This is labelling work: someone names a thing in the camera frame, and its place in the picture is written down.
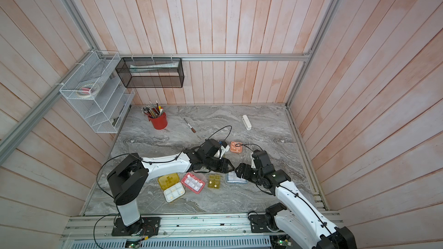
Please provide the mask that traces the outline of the orange small pillbox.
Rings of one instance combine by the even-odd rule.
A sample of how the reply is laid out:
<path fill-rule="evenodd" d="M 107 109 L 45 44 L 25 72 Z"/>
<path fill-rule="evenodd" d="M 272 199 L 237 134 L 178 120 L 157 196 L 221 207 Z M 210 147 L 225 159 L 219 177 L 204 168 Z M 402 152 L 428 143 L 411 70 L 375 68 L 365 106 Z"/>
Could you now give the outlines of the orange small pillbox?
<path fill-rule="evenodd" d="M 230 144 L 230 151 L 233 153 L 242 153 L 243 144 L 232 141 Z"/>

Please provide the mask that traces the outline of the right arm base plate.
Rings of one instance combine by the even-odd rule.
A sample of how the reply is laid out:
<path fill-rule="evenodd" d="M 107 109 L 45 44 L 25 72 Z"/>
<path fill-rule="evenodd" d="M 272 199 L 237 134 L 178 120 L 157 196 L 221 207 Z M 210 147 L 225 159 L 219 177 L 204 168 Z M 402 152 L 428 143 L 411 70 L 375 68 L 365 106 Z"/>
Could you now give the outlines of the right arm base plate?
<path fill-rule="evenodd" d="M 247 214 L 253 233 L 278 232 L 271 219 L 266 214 L 251 212 Z"/>

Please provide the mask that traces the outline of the blue pillbox clear lid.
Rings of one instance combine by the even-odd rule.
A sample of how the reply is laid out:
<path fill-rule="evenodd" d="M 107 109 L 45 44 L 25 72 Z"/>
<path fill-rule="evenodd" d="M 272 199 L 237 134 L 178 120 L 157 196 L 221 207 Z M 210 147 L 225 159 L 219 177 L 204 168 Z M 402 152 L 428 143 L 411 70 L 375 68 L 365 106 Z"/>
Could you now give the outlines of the blue pillbox clear lid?
<path fill-rule="evenodd" d="M 242 178 L 237 177 L 237 175 L 234 171 L 231 171 L 227 174 L 226 182 L 227 183 L 235 183 L 235 184 L 248 183 L 248 181 L 246 179 L 242 179 Z"/>

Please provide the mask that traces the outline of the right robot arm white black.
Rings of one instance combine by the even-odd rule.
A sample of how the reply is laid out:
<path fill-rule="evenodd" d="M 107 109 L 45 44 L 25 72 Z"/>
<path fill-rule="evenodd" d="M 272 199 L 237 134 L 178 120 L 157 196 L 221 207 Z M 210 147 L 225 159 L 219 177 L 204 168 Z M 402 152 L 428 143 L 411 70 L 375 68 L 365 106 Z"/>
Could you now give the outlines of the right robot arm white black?
<path fill-rule="evenodd" d="M 251 157 L 254 166 L 241 163 L 235 173 L 279 200 L 266 209 L 268 230 L 283 231 L 303 249 L 357 248 L 353 233 L 347 227 L 339 228 L 318 211 L 286 172 L 274 168 L 266 151 L 256 150 Z"/>

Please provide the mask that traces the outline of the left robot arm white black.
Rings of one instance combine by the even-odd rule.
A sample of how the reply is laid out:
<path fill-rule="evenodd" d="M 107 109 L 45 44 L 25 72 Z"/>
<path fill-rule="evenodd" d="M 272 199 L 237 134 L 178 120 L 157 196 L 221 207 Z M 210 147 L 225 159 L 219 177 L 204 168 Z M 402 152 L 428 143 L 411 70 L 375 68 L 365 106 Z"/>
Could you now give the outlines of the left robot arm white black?
<path fill-rule="evenodd" d="M 137 197 L 151 179 L 173 173 L 187 173 L 206 168 L 211 172 L 228 174 L 234 166 L 225 153 L 229 150 L 224 141 L 207 139 L 202 145 L 184 149 L 178 154 L 148 158 L 130 153 L 108 175 L 107 181 L 120 213 L 124 227 L 141 227 L 142 218 Z"/>

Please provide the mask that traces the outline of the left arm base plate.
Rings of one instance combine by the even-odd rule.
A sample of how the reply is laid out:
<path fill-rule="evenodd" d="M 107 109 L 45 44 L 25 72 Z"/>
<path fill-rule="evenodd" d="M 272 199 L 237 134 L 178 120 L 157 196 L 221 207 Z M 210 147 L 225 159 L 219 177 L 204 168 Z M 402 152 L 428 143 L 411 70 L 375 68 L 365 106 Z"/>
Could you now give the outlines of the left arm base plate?
<path fill-rule="evenodd" d="M 160 217 L 141 217 L 130 226 L 125 226 L 119 217 L 115 220 L 112 236 L 156 236 L 159 232 Z"/>

